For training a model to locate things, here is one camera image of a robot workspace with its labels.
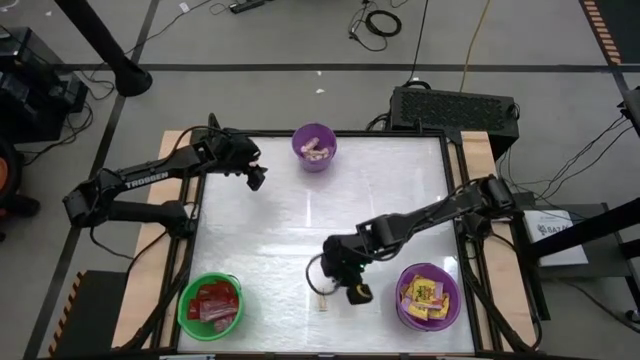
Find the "white label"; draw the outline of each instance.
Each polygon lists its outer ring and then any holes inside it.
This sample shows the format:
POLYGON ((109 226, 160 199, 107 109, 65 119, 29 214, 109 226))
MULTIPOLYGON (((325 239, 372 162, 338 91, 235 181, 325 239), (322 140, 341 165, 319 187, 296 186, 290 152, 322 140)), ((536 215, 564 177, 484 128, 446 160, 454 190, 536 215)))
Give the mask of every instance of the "white label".
MULTIPOLYGON (((529 236, 533 242, 538 242, 547 236, 557 234, 573 225, 569 213, 564 210, 527 210, 524 212, 524 218, 527 223, 527 229, 529 230, 529 236)), ((589 263, 582 245, 544 256, 539 261, 540 266, 589 263)))
POLYGON ((189 5, 187 5, 187 3, 180 3, 180 9, 182 9, 182 12, 186 14, 189 12, 189 5))

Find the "purple bowl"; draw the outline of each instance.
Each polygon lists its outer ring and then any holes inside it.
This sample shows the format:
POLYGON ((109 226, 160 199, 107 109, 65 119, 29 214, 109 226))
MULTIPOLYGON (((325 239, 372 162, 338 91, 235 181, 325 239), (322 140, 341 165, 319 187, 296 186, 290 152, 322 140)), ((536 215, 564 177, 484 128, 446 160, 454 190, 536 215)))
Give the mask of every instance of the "purple bowl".
POLYGON ((446 271, 429 263, 413 264, 402 272, 396 285, 396 310, 400 320, 412 329, 420 331, 440 331, 448 328, 458 318, 461 305, 460 297, 458 284, 456 284, 455 280, 446 271), (415 275, 420 275, 442 283, 443 291, 449 294, 449 312, 446 318, 443 320, 422 320, 410 315, 402 308, 401 289, 405 285, 411 284, 411 280, 413 280, 415 275))
POLYGON ((303 169, 309 172, 318 172, 328 168, 331 164, 331 159, 333 159, 333 156, 338 150, 338 140, 336 139, 336 134, 328 127, 322 124, 312 123, 301 127, 293 133, 291 147, 293 147, 293 152, 298 156, 298 160, 300 160, 303 169), (322 149, 326 147, 329 149, 328 158, 318 161, 310 161, 304 158, 300 148, 314 137, 320 140, 316 148, 322 149))

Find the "red snack packet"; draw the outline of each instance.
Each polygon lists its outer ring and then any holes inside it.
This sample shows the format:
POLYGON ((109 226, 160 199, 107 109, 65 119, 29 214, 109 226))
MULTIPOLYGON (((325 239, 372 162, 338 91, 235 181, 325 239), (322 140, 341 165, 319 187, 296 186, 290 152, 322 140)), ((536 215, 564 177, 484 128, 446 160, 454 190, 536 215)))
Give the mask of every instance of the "red snack packet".
POLYGON ((225 330, 227 330, 227 328, 229 326, 231 326, 231 324, 233 323, 233 320, 235 320, 236 316, 235 315, 227 315, 223 318, 220 318, 218 320, 216 320, 213 323, 213 328, 216 330, 216 333, 221 333, 225 330))
POLYGON ((215 284, 204 284, 198 288, 198 299, 230 299, 235 296, 236 292, 233 285, 228 282, 218 281, 215 284))
POLYGON ((200 302, 200 321, 209 322, 229 315, 235 316, 238 307, 224 301, 203 300, 200 302))
POLYGON ((187 312, 187 320, 200 320, 200 300, 189 300, 189 311, 187 312))

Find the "small white object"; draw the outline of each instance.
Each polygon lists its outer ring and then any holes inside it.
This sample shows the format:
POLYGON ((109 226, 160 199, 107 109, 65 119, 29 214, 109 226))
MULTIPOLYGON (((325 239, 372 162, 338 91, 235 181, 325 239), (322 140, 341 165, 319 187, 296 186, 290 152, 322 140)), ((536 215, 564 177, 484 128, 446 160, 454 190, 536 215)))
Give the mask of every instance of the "small white object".
MULTIPOLYGON (((544 212, 527 210, 524 212, 524 219, 527 223, 529 236, 533 242, 538 242, 548 236, 573 226, 569 213, 564 210, 549 210, 544 212)), ((571 249, 540 258, 540 266, 588 263, 589 260, 587 259, 587 255, 584 253, 582 245, 574 246, 571 249)))
POLYGON ((187 3, 180 3, 180 9, 182 9, 183 13, 188 13, 189 12, 189 5, 187 5, 187 3))
POLYGON ((324 295, 318 295, 318 311, 327 311, 327 299, 324 297, 324 295))
POLYGON ((300 151, 302 151, 303 153, 308 153, 312 151, 318 145, 319 142, 320 142, 320 139, 311 138, 309 139, 309 141, 307 141, 306 144, 304 144, 304 146, 300 148, 300 151))

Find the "yellow cable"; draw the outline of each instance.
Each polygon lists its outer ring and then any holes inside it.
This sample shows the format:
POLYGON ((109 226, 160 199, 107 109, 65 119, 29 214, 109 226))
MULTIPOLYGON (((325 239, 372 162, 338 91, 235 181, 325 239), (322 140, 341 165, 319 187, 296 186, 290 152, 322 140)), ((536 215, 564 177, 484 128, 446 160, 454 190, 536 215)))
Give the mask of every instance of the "yellow cable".
POLYGON ((464 80, 467 78, 467 68, 469 67, 469 58, 471 58, 471 49, 473 48, 473 43, 476 41, 476 37, 480 32, 480 27, 484 22, 484 17, 487 15, 487 10, 489 10, 489 5, 491 5, 491 0, 487 0, 487 3, 484 6, 484 10, 482 10, 482 15, 480 15, 480 21, 478 21, 478 26, 476 27, 476 31, 473 33, 473 37, 471 38, 471 44, 469 44, 469 50, 467 51, 467 60, 464 62, 464 70, 462 72, 462 82, 460 83, 460 92, 464 88, 464 80))

